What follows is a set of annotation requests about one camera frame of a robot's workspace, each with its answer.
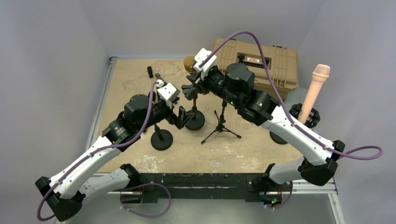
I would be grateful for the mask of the gold microphone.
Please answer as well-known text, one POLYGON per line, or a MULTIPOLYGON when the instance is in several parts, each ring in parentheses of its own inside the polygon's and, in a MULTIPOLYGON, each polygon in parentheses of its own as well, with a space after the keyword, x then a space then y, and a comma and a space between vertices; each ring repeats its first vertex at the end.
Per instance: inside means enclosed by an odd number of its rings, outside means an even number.
POLYGON ((184 65, 184 69, 187 73, 192 74, 194 72, 196 72, 196 70, 194 69, 194 65, 195 65, 195 60, 194 60, 194 55, 188 55, 184 58, 183 60, 183 65, 184 65))

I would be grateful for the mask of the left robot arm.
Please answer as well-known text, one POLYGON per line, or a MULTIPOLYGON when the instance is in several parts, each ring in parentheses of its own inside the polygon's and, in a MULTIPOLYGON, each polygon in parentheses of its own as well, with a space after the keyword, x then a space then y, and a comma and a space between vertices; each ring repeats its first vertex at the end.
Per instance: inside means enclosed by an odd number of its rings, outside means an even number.
POLYGON ((150 126, 163 120, 182 129, 193 113, 174 101, 159 98, 153 103, 147 95, 137 94, 125 104, 124 110, 102 132, 97 140, 71 165, 52 177, 40 177, 35 185, 42 195, 36 217, 40 221, 56 218, 65 221, 76 215, 94 198, 119 189, 133 191, 143 187, 139 172, 130 164, 99 178, 93 175, 108 161, 138 141, 150 126))

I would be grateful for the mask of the black clip mic stand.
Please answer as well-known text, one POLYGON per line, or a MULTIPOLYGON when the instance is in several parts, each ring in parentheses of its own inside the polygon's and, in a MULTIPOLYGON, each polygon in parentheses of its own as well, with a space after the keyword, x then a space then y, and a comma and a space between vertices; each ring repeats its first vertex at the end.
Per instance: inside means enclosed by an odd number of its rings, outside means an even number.
POLYGON ((161 129, 157 124, 154 124, 154 133, 151 135, 150 143, 158 151, 167 150, 173 143, 173 135, 170 131, 161 129))

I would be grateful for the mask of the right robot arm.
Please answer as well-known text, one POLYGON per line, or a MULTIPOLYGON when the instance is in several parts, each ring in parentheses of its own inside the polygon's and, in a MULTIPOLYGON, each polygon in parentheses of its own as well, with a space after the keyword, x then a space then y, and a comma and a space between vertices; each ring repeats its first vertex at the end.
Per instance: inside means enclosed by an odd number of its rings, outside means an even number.
POLYGON ((225 73, 213 66, 204 79, 198 72, 187 75, 187 79, 191 84, 183 84, 181 88, 188 100, 211 92, 231 104, 244 120, 266 128, 302 154, 295 161, 267 168, 262 177, 266 189, 273 190, 287 181, 300 179, 323 186, 334 176, 338 156, 332 152, 342 152, 344 143, 320 137, 285 112, 276 98, 255 89, 255 74, 246 65, 230 64, 225 73))

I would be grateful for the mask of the black round-base mic stand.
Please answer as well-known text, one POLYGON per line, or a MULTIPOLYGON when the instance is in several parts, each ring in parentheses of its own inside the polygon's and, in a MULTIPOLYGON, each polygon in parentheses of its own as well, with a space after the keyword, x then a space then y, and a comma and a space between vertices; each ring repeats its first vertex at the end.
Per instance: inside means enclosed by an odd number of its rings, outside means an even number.
POLYGON ((198 95, 196 94, 192 98, 192 107, 189 112, 193 113, 193 117, 186 123, 185 128, 191 131, 197 131, 201 129, 205 124, 204 114, 197 108, 198 95))

